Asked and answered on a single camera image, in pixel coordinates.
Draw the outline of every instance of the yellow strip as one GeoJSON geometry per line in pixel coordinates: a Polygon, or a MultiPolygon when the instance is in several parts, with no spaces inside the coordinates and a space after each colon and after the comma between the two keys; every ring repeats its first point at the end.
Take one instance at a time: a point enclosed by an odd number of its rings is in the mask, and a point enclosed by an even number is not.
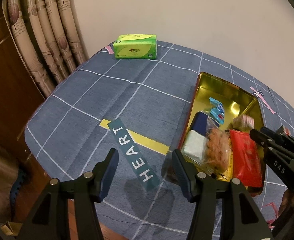
{"type": "MultiPolygon", "coordinates": [[[[110,123],[110,121],[103,119],[101,121],[101,123],[99,124],[101,127],[108,129],[108,123],[110,123]]],[[[142,145],[143,147],[146,147],[148,149],[151,149],[155,152],[161,153],[163,155],[166,155],[169,151],[169,146],[162,144],[160,142],[156,142],[152,139],[149,139],[147,137],[144,137],[138,133],[135,133],[133,131],[128,130],[130,136],[132,137],[132,139],[135,141],[135,143],[142,145]]]]}

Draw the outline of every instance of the blue checkered tablecloth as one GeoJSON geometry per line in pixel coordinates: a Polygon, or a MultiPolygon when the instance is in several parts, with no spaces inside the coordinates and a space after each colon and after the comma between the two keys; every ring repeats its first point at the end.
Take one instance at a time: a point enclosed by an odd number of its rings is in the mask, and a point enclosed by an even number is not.
{"type": "MultiPolygon", "coordinates": [[[[102,119],[120,118],[127,129],[170,146],[162,155],[140,151],[161,179],[146,192],[119,150],[119,165],[108,196],[96,205],[100,222],[128,239],[184,240],[195,204],[167,178],[171,151],[178,145],[199,72],[204,71],[252,93],[261,90],[265,126],[288,127],[294,136],[294,109],[275,91],[241,69],[206,53],[158,41],[157,60],[115,59],[102,49],[77,68],[42,104],[25,130],[31,152],[52,178],[75,179],[91,171],[109,149],[117,148],[102,119]]],[[[266,220],[275,218],[286,187],[271,169],[261,195],[254,198],[266,220]]],[[[221,201],[217,200],[213,239],[219,238],[221,201]]]]}

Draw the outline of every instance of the green tissue pack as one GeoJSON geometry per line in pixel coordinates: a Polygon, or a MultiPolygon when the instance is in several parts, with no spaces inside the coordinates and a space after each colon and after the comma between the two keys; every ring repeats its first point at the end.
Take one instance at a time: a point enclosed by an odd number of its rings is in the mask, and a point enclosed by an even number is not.
{"type": "Polygon", "coordinates": [[[157,35],[128,34],[120,35],[114,42],[114,53],[120,58],[148,58],[157,57],[157,35]]]}

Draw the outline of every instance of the red snack package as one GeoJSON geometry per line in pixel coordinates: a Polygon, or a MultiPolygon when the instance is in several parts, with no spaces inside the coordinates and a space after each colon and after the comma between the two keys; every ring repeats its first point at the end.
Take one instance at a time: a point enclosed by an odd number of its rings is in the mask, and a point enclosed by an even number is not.
{"type": "Polygon", "coordinates": [[[234,154],[234,178],[249,187],[262,187],[261,165],[255,142],[248,133],[230,130],[234,154]]]}

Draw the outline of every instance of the wooden cabinet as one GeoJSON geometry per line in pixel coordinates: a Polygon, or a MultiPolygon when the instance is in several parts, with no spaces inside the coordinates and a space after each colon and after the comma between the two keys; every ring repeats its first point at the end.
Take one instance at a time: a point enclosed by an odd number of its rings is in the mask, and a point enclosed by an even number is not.
{"type": "Polygon", "coordinates": [[[26,70],[0,16],[0,145],[25,162],[24,129],[44,98],[26,70]]]}

